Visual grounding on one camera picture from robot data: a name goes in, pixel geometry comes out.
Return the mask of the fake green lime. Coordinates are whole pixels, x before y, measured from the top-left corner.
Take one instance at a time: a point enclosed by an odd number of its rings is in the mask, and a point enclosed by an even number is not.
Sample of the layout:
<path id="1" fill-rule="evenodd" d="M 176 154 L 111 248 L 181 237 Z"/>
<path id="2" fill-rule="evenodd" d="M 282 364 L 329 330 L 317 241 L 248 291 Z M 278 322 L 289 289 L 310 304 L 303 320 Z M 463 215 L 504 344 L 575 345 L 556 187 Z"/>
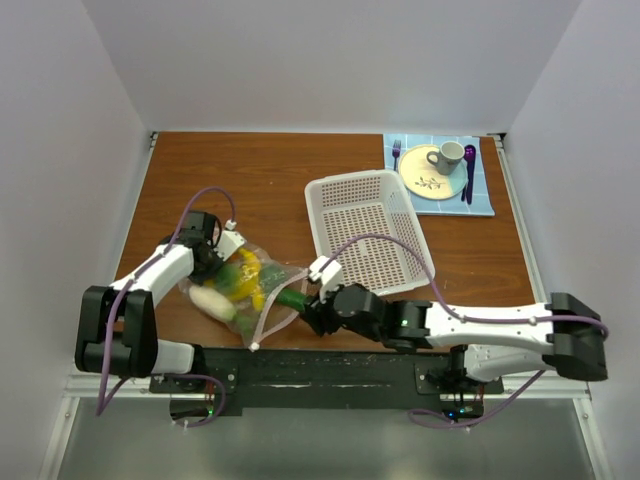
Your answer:
<path id="1" fill-rule="evenodd" d="M 241 279 L 242 270 L 238 266 L 225 264 L 216 272 L 212 282 L 216 290 L 229 294 L 238 289 Z"/>

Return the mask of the fake white radish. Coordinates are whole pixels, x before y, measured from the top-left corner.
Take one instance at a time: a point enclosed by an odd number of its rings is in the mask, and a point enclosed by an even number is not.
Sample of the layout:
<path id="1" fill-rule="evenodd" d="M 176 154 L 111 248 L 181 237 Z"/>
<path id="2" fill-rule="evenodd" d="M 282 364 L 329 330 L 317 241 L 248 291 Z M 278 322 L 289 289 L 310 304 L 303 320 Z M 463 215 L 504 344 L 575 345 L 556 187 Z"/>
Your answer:
<path id="1" fill-rule="evenodd" d="M 237 313 L 234 304 L 215 289 L 192 285 L 188 296 L 198 309 L 220 322 L 231 322 Z"/>

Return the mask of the clear zip top bag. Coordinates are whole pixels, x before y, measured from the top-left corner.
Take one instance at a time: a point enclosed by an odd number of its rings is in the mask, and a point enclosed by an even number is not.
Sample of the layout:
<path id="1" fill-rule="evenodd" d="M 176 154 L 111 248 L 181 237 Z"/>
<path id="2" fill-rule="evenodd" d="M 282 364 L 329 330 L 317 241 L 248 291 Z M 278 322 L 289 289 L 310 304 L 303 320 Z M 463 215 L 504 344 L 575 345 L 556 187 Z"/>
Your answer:
<path id="1" fill-rule="evenodd" d="M 251 351 L 294 322 L 304 309 L 307 288 L 304 268 L 281 264 L 251 243 L 201 282 L 179 282 L 192 305 L 239 335 Z"/>

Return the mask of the fake green cucumber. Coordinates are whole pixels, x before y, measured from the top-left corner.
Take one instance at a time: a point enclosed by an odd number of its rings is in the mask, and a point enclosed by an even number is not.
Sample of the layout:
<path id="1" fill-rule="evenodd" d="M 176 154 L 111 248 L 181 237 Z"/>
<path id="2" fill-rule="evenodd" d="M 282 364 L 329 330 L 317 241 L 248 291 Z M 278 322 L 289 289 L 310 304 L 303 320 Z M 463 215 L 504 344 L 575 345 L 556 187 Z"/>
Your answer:
<path id="1" fill-rule="evenodd" d="M 307 295 L 290 288 L 284 288 L 276 295 L 276 303 L 291 308 L 297 312 L 303 312 Z"/>

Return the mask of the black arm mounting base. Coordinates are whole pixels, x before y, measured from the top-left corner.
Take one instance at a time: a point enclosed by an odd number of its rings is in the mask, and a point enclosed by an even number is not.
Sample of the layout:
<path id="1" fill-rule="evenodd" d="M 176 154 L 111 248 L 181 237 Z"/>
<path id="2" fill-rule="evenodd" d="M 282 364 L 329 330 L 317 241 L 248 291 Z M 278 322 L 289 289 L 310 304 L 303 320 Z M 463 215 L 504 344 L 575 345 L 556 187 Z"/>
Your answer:
<path id="1" fill-rule="evenodd" d="M 331 350 L 204 348 L 196 357 L 198 378 L 156 377 L 153 394 L 168 394 L 174 419 L 203 415 L 222 406 L 238 416 L 250 408 L 425 408 L 450 418 L 483 414 L 483 394 L 500 394 L 503 383 L 485 385 L 462 376 L 462 351 L 395 353 Z"/>

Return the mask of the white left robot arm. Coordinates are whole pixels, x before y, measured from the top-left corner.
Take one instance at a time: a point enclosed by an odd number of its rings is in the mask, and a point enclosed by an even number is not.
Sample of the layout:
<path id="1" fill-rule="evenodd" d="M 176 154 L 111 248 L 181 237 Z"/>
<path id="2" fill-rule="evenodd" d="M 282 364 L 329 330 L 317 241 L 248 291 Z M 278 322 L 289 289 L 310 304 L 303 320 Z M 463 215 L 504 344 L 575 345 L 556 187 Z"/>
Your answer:
<path id="1" fill-rule="evenodd" d="M 108 286 L 91 286 L 81 300 L 75 347 L 78 370 L 121 378 L 172 374 L 185 392 L 200 390 L 207 368 L 197 361 L 199 348 L 160 340 L 155 307 L 181 280 L 211 273 L 222 265 L 216 254 L 214 231 L 219 219 L 191 211 L 171 242 L 162 239 L 153 254 L 126 277 Z"/>

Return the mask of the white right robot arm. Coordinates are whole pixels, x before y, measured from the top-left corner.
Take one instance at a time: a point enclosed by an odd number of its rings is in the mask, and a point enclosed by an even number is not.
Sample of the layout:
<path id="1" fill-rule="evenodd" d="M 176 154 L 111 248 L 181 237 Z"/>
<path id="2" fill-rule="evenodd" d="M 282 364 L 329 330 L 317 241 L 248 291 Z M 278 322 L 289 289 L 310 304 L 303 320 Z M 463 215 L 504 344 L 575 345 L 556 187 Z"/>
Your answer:
<path id="1" fill-rule="evenodd" d="M 574 296 L 520 307 L 449 306 L 443 301 L 386 301 L 364 286 L 340 285 L 303 304 L 302 319 L 319 336 L 340 329 L 400 353 L 448 347 L 448 386 L 459 393 L 504 375 L 553 370 L 577 381 L 608 377 L 609 331 Z"/>

